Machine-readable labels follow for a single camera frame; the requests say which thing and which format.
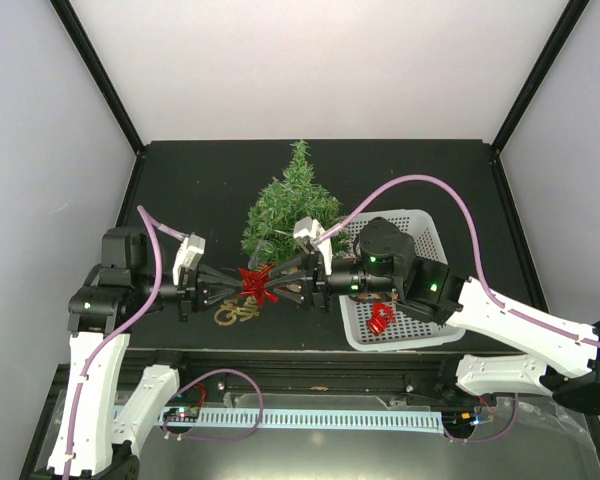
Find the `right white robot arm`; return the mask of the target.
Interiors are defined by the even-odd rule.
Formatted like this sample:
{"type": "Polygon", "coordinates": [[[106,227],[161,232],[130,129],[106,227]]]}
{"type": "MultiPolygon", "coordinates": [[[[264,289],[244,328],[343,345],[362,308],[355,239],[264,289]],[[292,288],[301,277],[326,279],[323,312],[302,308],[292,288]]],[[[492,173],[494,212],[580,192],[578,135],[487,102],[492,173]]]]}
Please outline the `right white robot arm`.
{"type": "Polygon", "coordinates": [[[437,396],[459,402],[467,394],[542,395],[587,415],[600,415],[600,321],[578,323],[499,297],[473,277],[460,277],[439,261],[417,255],[411,235],[382,217],[368,222],[350,257],[333,258],[321,225],[300,221],[301,253],[274,268],[268,294],[305,308],[328,310],[336,296],[391,303],[407,317],[479,333],[517,354],[466,354],[434,379],[437,396]]]}

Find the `right circuit board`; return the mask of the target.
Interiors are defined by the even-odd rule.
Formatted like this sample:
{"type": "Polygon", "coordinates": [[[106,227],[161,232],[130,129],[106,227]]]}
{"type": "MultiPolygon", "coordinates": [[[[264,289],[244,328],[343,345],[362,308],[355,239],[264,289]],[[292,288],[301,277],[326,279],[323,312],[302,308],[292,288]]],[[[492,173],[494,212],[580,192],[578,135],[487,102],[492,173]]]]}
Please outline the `right circuit board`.
{"type": "Polygon", "coordinates": [[[485,406],[473,410],[448,411],[442,413],[442,422],[445,427],[477,426],[492,422],[496,417],[494,408],[485,406]]]}

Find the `small green christmas tree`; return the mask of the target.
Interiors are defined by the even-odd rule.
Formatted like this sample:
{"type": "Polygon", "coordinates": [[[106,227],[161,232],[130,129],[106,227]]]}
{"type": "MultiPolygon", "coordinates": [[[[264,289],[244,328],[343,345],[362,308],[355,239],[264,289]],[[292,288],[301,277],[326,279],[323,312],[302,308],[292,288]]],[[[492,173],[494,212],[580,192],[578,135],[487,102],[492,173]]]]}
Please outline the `small green christmas tree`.
{"type": "Polygon", "coordinates": [[[270,243],[268,265],[281,264],[299,253],[300,246],[293,238],[298,220],[311,217],[328,228],[344,218],[342,203],[315,182],[314,166],[309,162],[309,144],[298,140],[291,148],[291,160],[282,176],[274,177],[249,208],[241,239],[242,251],[249,258],[258,241],[267,240],[270,243]]]}

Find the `left black frame post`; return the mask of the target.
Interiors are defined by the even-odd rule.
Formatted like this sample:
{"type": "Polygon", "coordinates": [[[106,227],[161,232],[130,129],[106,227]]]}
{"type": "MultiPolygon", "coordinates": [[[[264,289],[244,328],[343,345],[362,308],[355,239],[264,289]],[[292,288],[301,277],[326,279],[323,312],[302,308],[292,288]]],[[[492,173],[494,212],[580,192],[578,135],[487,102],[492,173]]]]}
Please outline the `left black frame post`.
{"type": "Polygon", "coordinates": [[[50,0],[50,4],[66,33],[69,35],[129,146],[138,155],[143,151],[145,145],[72,3],[68,0],[50,0]]]}

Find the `left green circuit board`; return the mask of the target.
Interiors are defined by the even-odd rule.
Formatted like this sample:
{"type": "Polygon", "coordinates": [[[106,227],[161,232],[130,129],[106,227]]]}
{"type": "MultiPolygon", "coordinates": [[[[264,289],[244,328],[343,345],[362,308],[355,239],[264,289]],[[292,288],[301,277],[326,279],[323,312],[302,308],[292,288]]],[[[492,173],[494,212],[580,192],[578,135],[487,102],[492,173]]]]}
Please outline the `left green circuit board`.
{"type": "Polygon", "coordinates": [[[172,407],[164,412],[163,421],[192,423],[197,420],[199,411],[198,407],[172,407]]]}

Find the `black frame post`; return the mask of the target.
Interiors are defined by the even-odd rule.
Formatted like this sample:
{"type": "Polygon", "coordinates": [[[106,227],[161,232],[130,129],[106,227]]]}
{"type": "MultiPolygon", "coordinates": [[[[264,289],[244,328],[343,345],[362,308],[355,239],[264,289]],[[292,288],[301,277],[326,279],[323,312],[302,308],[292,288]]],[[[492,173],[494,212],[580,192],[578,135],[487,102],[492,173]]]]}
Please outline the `black frame post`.
{"type": "Polygon", "coordinates": [[[566,3],[491,143],[496,154],[504,151],[589,3],[589,0],[566,3]]]}
{"type": "Polygon", "coordinates": [[[145,145],[72,3],[68,0],[50,0],[50,4],[66,33],[69,35],[129,146],[138,155],[143,151],[145,145]]]}

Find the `red reindeer ornament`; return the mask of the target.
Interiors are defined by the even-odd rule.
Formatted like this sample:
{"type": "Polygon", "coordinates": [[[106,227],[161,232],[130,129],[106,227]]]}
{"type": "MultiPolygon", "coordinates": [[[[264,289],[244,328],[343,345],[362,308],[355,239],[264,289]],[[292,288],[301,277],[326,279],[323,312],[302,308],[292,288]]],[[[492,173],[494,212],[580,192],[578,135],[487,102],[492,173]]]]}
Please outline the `red reindeer ornament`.
{"type": "Polygon", "coordinates": [[[393,307],[387,303],[374,303],[370,319],[384,319],[389,324],[396,321],[396,315],[393,307]]]}

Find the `right black frame post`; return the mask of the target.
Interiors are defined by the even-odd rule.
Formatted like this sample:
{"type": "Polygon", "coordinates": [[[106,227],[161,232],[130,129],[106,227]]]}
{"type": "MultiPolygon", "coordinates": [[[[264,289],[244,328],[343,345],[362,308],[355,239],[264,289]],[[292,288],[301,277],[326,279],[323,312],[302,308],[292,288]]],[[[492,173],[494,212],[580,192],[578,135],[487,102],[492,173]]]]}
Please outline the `right black frame post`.
{"type": "Polygon", "coordinates": [[[589,3],[589,0],[566,3],[491,143],[496,154],[504,151],[589,3]]]}

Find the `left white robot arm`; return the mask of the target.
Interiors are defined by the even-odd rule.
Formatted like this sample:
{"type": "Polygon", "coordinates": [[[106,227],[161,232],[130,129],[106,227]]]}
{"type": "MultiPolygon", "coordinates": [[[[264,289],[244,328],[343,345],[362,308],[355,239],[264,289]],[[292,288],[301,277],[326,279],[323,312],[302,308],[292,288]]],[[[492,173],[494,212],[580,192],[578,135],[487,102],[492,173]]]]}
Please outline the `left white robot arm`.
{"type": "Polygon", "coordinates": [[[156,228],[116,227],[101,243],[101,260],[69,301],[70,370],[61,425],[45,472],[53,479],[134,478],[139,456],[171,399],[187,397],[193,372],[178,353],[156,352],[120,412],[114,410],[131,330],[164,304],[182,316],[204,311],[241,287],[201,263],[204,239],[177,234],[171,273],[149,272],[162,255],[156,228]]]}

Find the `clear light battery box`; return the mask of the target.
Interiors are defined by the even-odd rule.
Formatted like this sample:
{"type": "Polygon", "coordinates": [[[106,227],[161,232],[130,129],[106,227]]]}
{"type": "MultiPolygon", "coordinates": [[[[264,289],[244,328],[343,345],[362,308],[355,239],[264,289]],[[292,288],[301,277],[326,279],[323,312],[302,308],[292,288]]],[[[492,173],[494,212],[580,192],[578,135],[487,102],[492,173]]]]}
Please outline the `clear light battery box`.
{"type": "Polygon", "coordinates": [[[265,239],[260,239],[251,253],[248,268],[253,271],[259,271],[269,264],[270,243],[265,239]]]}

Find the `red star ornament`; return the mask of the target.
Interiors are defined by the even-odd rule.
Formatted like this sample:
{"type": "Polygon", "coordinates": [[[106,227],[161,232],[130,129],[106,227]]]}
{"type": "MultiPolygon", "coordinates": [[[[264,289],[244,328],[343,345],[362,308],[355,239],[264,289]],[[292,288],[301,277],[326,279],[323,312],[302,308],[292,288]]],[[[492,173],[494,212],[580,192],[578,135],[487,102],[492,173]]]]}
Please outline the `red star ornament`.
{"type": "Polygon", "coordinates": [[[239,268],[238,272],[242,280],[240,295],[253,297],[259,307],[263,307],[267,301],[277,303],[279,301],[278,297],[266,288],[273,268],[273,265],[266,265],[259,270],[239,268]]]}

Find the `red gift box ornament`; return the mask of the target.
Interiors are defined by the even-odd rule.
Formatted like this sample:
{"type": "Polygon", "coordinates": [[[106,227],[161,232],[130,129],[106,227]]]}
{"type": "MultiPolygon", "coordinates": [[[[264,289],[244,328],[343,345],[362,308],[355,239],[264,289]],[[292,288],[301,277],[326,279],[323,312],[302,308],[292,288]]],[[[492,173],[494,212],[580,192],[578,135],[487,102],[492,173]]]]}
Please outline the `red gift box ornament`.
{"type": "Polygon", "coordinates": [[[389,323],[384,319],[370,319],[367,322],[367,328],[374,336],[381,335],[389,326],[389,323]]]}

